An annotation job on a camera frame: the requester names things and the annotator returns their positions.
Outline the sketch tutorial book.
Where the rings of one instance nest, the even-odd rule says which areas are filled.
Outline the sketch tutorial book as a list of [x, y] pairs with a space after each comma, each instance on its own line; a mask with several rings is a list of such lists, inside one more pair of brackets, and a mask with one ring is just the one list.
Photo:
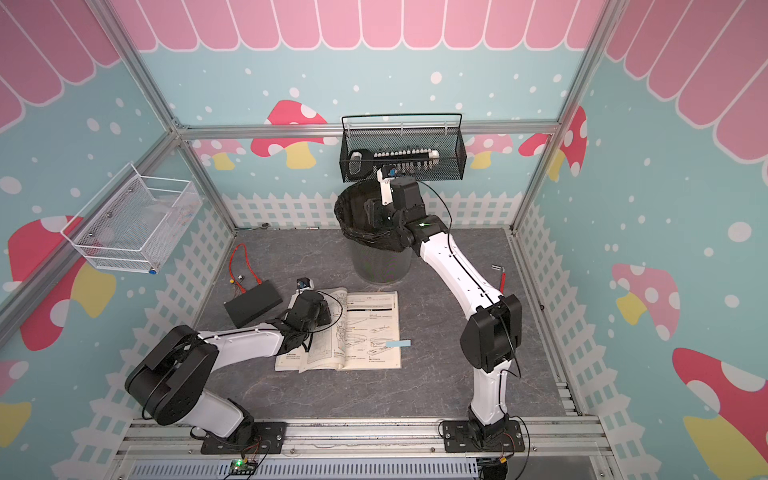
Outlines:
[[309, 350], [298, 347], [278, 356], [277, 372], [388, 370], [402, 366], [400, 348], [385, 346], [389, 340], [400, 340], [396, 292], [350, 293], [337, 288], [326, 300], [333, 326], [315, 334]]

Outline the blue sticky note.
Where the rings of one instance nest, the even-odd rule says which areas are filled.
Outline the blue sticky note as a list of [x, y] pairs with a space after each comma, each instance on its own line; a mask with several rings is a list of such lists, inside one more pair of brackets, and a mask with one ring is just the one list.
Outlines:
[[389, 340], [385, 344], [386, 348], [406, 348], [411, 345], [411, 340]]

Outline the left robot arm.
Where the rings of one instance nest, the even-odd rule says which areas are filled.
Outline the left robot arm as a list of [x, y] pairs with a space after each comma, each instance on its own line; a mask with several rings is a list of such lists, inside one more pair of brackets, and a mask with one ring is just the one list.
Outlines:
[[145, 420], [161, 426], [186, 424], [228, 447], [247, 447], [258, 438], [255, 421], [234, 401], [206, 389], [211, 373], [299, 347], [308, 351], [314, 338], [332, 329], [343, 315], [343, 302], [304, 289], [278, 317], [251, 327], [202, 332], [177, 326], [132, 370], [124, 388]]

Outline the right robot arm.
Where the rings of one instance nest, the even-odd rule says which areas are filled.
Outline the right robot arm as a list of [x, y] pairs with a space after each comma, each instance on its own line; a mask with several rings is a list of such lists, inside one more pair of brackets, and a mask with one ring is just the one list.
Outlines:
[[451, 223], [426, 212], [420, 182], [377, 173], [378, 198], [366, 203], [372, 226], [391, 233], [429, 265], [458, 301], [466, 317], [459, 343], [473, 367], [468, 422], [477, 442], [504, 432], [510, 419], [507, 380], [517, 363], [522, 304], [486, 281], [460, 251]]

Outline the mesh trash bin black bag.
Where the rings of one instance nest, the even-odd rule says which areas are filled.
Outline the mesh trash bin black bag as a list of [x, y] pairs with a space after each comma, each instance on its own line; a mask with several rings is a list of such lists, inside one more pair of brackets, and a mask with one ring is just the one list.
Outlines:
[[399, 228], [372, 227], [364, 211], [364, 202], [378, 195], [377, 180], [363, 180], [346, 188], [338, 197], [334, 214], [342, 234], [349, 241], [355, 272], [373, 284], [391, 284], [406, 276], [413, 247], [417, 243], [416, 220]]

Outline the black flat box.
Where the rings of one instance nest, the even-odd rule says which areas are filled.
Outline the black flat box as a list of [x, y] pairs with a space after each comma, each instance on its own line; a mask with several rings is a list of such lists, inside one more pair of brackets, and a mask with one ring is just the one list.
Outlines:
[[263, 281], [225, 302], [224, 308], [236, 328], [243, 328], [251, 321], [282, 303], [282, 298], [270, 281]]

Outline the small circuit board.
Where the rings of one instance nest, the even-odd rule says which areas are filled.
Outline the small circuit board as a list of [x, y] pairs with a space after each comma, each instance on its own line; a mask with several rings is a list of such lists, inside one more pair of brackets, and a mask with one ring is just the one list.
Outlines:
[[228, 476], [250, 478], [256, 473], [259, 466], [260, 466], [260, 463], [256, 460], [247, 460], [247, 459], [233, 460], [230, 463]]

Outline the red handled hex key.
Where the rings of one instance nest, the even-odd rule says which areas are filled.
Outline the red handled hex key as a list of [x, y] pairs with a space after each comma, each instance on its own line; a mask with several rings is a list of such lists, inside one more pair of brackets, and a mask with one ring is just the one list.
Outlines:
[[499, 281], [498, 281], [498, 290], [501, 292], [501, 294], [505, 293], [505, 286], [506, 286], [506, 270], [503, 265], [499, 264], [492, 264], [491, 268], [498, 273]]

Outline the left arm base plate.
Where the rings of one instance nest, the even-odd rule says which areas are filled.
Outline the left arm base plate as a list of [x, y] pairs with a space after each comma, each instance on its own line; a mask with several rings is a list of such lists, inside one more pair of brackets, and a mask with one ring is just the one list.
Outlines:
[[207, 432], [200, 452], [203, 455], [280, 454], [287, 427], [287, 422], [245, 419], [228, 437]]

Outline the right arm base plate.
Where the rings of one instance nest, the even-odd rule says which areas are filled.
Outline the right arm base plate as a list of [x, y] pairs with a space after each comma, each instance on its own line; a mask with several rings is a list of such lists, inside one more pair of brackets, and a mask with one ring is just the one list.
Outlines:
[[520, 423], [502, 419], [492, 425], [477, 420], [443, 420], [438, 424], [447, 453], [519, 453], [526, 449]]

